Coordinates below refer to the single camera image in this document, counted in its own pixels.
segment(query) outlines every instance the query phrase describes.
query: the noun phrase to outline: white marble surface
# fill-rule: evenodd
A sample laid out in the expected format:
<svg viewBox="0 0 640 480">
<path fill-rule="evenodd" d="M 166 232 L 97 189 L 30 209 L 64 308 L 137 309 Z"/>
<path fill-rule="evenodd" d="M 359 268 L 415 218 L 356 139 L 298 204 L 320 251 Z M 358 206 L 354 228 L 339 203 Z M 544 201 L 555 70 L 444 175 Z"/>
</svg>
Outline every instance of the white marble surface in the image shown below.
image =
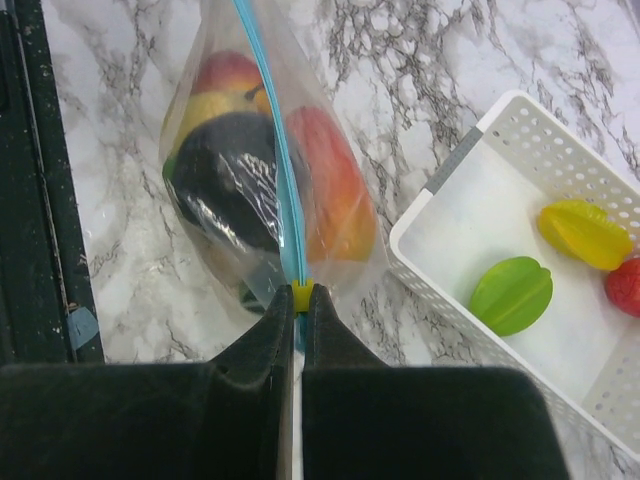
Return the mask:
<svg viewBox="0 0 640 480">
<path fill-rule="evenodd" d="M 280 0 L 326 86 L 388 232 L 502 92 L 519 88 L 640 178 L 640 40 L 625 0 Z M 230 320 L 177 224 L 157 141 L 198 0 L 44 0 L 100 328 L 111 362 L 207 359 Z M 477 363 L 385 277 L 349 326 L 390 364 Z M 556 419 L 573 476 L 639 478 Z"/>
</svg>

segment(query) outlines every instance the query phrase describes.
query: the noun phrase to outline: ziplock bag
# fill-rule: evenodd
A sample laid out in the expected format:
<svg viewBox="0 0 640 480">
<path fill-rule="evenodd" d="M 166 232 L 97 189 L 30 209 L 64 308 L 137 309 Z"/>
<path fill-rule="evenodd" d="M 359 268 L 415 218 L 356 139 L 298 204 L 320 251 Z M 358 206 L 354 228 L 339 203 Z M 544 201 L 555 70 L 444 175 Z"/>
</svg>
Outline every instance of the ziplock bag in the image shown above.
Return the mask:
<svg viewBox="0 0 640 480">
<path fill-rule="evenodd" d="M 203 0 L 167 112 L 162 175 L 205 265 L 260 313 L 307 277 L 336 304 L 386 268 L 356 158 L 270 0 Z"/>
</svg>

